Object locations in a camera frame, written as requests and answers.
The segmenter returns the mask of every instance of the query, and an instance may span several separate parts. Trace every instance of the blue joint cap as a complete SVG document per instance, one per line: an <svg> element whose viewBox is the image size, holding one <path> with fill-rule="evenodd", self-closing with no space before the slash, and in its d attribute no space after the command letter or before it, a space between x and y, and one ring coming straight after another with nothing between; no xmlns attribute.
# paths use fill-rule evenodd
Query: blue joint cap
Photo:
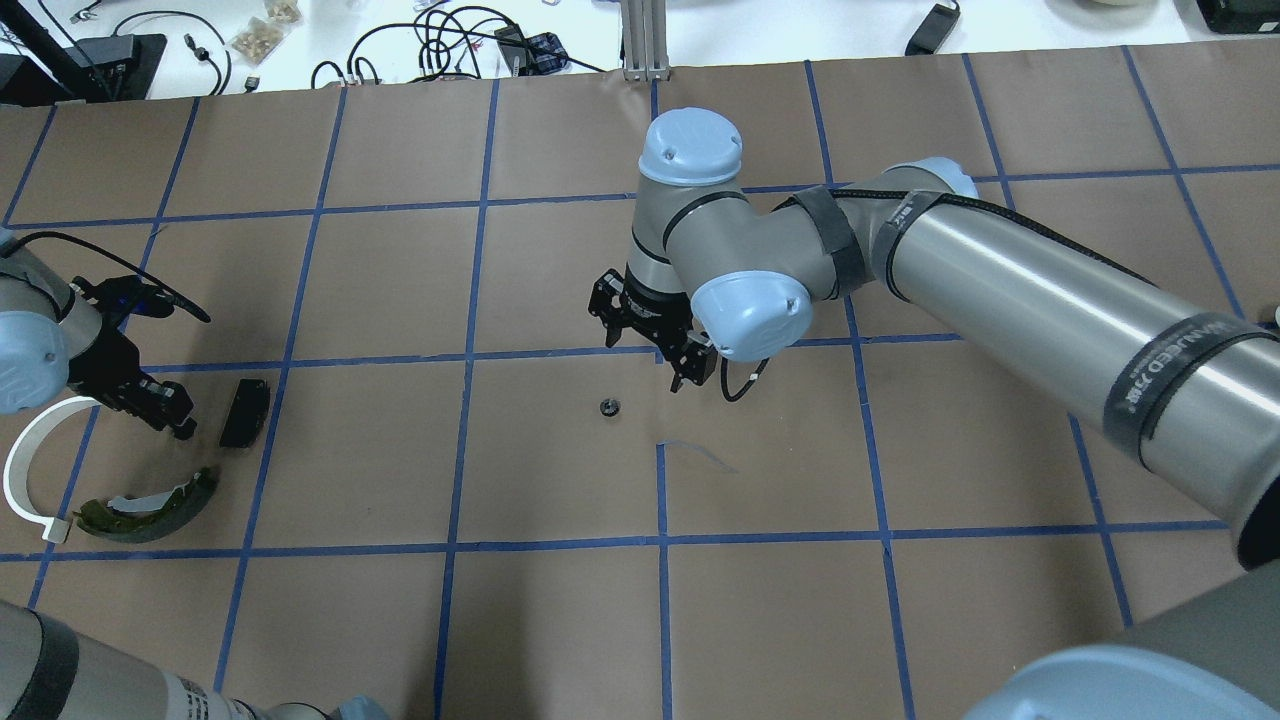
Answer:
<svg viewBox="0 0 1280 720"><path fill-rule="evenodd" d="M731 181L741 169L742 136L723 115L680 108L649 124L640 173L654 182L701 187Z"/></svg>
<svg viewBox="0 0 1280 720"><path fill-rule="evenodd" d="M951 192L955 195L964 195L965 197L978 200L977 183L974 183L973 178L964 172L960 163L956 163L951 158L925 158L923 160L916 160L915 163L901 163L899 165L893 165L888 170L897 168L915 168L916 170L924 170L947 183L947 187L950 187Z"/></svg>

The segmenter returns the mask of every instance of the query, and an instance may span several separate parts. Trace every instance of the green plastic object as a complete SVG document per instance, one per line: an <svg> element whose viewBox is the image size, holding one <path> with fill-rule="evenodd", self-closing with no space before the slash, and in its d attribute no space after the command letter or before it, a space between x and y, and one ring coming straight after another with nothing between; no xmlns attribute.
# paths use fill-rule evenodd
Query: green plastic object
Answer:
<svg viewBox="0 0 1280 720"><path fill-rule="evenodd" d="M218 469L201 468L192 480L174 488L164 506L155 512L125 515L91 500L76 514L76 525L86 533L131 544L151 542L172 534L191 521L209 503L218 488Z"/></svg>

